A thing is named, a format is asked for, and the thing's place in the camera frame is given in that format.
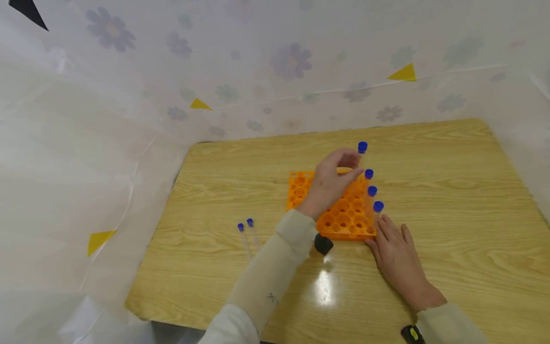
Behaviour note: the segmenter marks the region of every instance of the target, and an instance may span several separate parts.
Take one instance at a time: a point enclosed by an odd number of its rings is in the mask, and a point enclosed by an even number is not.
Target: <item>wrist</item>
[[[323,213],[323,210],[319,211],[319,206],[317,206],[314,202],[306,198],[297,208],[297,211],[304,214],[305,216],[309,216],[312,218],[315,222],[321,217],[321,214]]]
[[[428,308],[436,308],[447,303],[445,296],[435,288],[434,285],[426,281],[426,283],[419,288],[415,288],[403,295],[409,306],[415,313],[421,312]]]

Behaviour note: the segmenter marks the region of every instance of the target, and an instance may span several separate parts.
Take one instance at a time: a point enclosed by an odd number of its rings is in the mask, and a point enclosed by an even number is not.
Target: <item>white backdrop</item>
[[[550,218],[547,0],[35,3],[0,4],[2,342],[154,341],[123,302],[200,141],[476,117]]]

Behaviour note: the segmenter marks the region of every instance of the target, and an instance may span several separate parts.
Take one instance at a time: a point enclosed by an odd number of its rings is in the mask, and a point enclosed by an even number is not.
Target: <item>beige sleeve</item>
[[[244,310],[261,335],[296,268],[309,256],[315,221],[291,209],[233,286],[227,304]]]
[[[483,332],[453,303],[418,313],[416,327],[426,344],[486,344]]]

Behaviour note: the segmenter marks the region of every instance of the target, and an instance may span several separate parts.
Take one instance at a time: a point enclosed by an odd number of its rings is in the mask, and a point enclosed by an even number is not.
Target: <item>black triangle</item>
[[[46,31],[49,31],[32,0],[9,0],[9,5],[21,12],[21,14],[25,17],[32,20],[32,22],[36,25]]]

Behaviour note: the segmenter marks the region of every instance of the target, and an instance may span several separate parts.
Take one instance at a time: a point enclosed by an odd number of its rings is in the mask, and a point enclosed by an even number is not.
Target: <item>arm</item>
[[[426,343],[487,343],[479,327],[428,282],[407,225],[399,231],[387,215],[378,217],[375,225],[376,240],[365,243],[382,275],[417,313],[416,327]]]
[[[360,155],[339,149],[315,169],[310,191],[300,206],[279,222],[273,237],[240,275],[221,312],[208,326],[200,343],[258,343],[275,307],[296,272],[309,256],[317,230],[315,223],[362,173]],[[337,167],[353,168],[339,175]]]

